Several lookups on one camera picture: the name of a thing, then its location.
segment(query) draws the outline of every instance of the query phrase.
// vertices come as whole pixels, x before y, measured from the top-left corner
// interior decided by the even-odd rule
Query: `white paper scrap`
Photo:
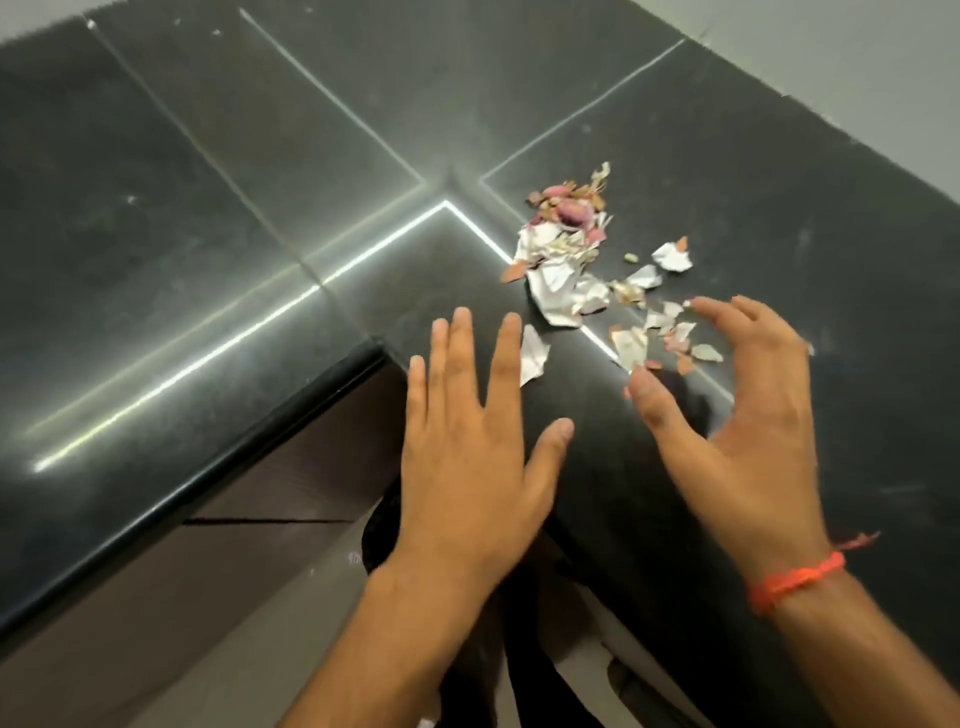
[[[697,344],[690,350],[690,355],[699,361],[723,361],[723,354],[710,344]]]
[[[571,276],[576,276],[576,270],[563,258],[556,260],[546,260],[540,266],[543,273],[543,280],[551,293],[562,290]]]
[[[530,295],[537,303],[540,313],[552,326],[579,328],[580,316],[574,313],[573,289],[579,276],[570,276],[564,285],[556,291],[550,290],[543,274],[543,266],[527,271]]]
[[[663,302],[663,315],[670,319],[676,319],[684,312],[684,307],[679,303],[673,303],[672,301]]]
[[[663,243],[654,251],[653,259],[663,270],[673,273],[682,273],[693,267],[690,253],[678,251],[676,243]]]
[[[642,367],[647,360],[647,337],[639,328],[629,331],[614,331],[611,334],[616,349],[616,362],[628,372],[634,367]]]
[[[696,326],[692,321],[686,321],[682,324],[677,324],[673,328],[673,340],[678,344],[685,343],[690,338],[690,332]]]
[[[543,249],[557,239],[564,229],[557,223],[543,222],[538,225],[524,225],[516,241],[514,260],[536,262],[544,256]]]
[[[550,354],[550,345],[544,344],[537,330],[527,324],[523,327],[523,341],[520,344],[520,386],[531,379],[543,376],[543,365]]]
[[[610,289],[593,274],[584,273],[573,287],[573,313],[586,316],[610,305]]]
[[[656,265],[645,265],[627,278],[627,282],[648,291],[663,283],[663,274],[657,270]]]
[[[673,325],[673,319],[669,316],[664,316],[662,313],[657,313],[657,311],[647,311],[647,321],[643,325],[643,329],[648,328],[670,328]]]

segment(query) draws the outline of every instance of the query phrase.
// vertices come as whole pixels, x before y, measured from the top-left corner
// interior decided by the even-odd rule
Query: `dark tile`
[[[0,70],[6,625],[363,337],[82,23]]]
[[[245,8],[440,179],[486,172],[681,37],[625,0],[252,0]]]
[[[235,182],[309,255],[417,186],[225,0],[138,0],[98,33]]]

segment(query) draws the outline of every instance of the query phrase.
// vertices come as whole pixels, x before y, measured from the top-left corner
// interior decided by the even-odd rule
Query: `left hand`
[[[410,361],[401,464],[402,512],[388,563],[465,589],[482,603],[523,557],[546,520],[573,437],[558,420],[523,463],[522,324],[508,314],[491,365],[486,405],[477,397],[470,312],[433,324],[430,372]]]

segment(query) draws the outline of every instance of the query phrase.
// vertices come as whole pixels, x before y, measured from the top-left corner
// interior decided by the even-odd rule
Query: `paper fragment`
[[[529,264],[526,260],[518,260],[500,276],[501,283],[513,283],[515,280],[521,280],[527,275]]]
[[[586,316],[610,305],[610,289],[598,277],[584,273],[573,287],[573,313]]]
[[[616,349],[617,364],[632,372],[634,367],[642,367],[647,360],[647,337],[639,328],[611,333],[613,347]]]
[[[697,346],[690,350],[690,353],[694,359],[698,359],[700,361],[723,361],[723,354],[710,344],[697,344]]]
[[[520,343],[520,386],[531,379],[543,376],[543,365],[550,354],[550,346],[544,344],[537,330],[530,324],[523,327],[523,341]]]
[[[530,295],[540,313],[555,327],[580,327],[580,316],[573,313],[573,288],[577,277],[571,276],[559,290],[551,290],[543,275],[543,266],[527,271]]]
[[[636,273],[627,277],[627,282],[632,285],[638,285],[645,291],[656,288],[663,283],[663,274],[657,270],[656,265],[645,265]]]
[[[610,288],[616,294],[618,303],[644,303],[646,301],[646,294],[643,289],[638,285],[628,283],[626,280],[612,280]]]
[[[687,356],[685,353],[677,354],[677,372],[682,376],[687,376],[697,367],[693,363],[693,359]]]
[[[690,338],[690,332],[697,325],[692,321],[683,322],[673,327],[673,340],[678,344],[685,343]]]
[[[663,338],[663,347],[671,353],[690,353],[690,342],[677,341],[672,335]]]
[[[673,273],[682,273],[693,267],[690,253],[677,250],[676,243],[663,243],[654,251],[653,259],[663,270]]]
[[[679,303],[673,303],[672,301],[663,302],[663,315],[669,319],[676,319],[684,312],[684,307]]]
[[[647,311],[647,320],[644,323],[644,330],[648,328],[670,328],[669,324],[673,323],[673,319],[664,316],[662,313],[657,313],[657,311]]]
[[[540,266],[540,272],[551,293],[562,290],[570,277],[576,274],[574,267],[562,258],[547,260]]]

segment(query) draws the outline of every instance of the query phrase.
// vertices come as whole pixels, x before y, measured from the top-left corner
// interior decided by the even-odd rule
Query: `black granite countertop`
[[[659,298],[812,342],[831,533],[883,531],[852,571],[960,680],[960,208],[627,0],[132,0],[0,49],[0,626],[357,345],[424,353],[468,305],[483,380],[517,310],[553,345],[528,443],[577,422],[549,528],[590,586],[716,725],[826,725],[621,398],[633,314],[550,329],[498,282],[526,194],[605,160],[593,270],[687,234]]]

